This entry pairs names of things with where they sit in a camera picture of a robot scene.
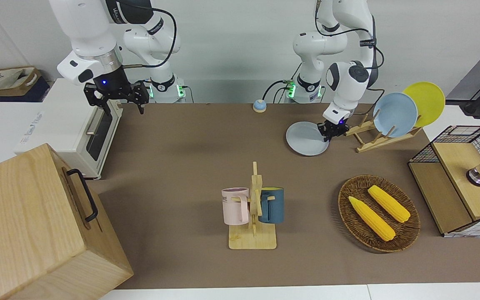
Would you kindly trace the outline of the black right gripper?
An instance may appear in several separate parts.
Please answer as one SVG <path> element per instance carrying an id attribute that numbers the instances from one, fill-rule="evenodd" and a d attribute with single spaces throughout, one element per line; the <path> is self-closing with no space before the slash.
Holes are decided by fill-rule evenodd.
<path id="1" fill-rule="evenodd" d="M 126 100 L 137 104 L 141 115 L 144 114 L 144 106 L 149 103 L 149 91 L 143 82 L 135 82 L 123 87 L 115 88 L 112 91 L 105 90 L 102 85 L 86 83 L 84 94 L 90 105 L 100 105 L 104 113 L 112 118 L 109 100 Z"/>

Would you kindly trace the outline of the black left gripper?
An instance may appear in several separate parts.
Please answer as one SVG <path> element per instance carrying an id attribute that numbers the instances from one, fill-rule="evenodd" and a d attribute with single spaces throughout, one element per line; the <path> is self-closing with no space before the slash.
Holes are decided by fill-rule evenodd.
<path id="1" fill-rule="evenodd" d="M 337 124 L 334 124 L 333 122 L 326 120 L 318 123 L 318 131 L 322 136 L 323 142 L 329 142 L 330 138 L 339 137 L 348 132 L 349 126 L 346 122 L 347 121 L 338 121 Z"/>

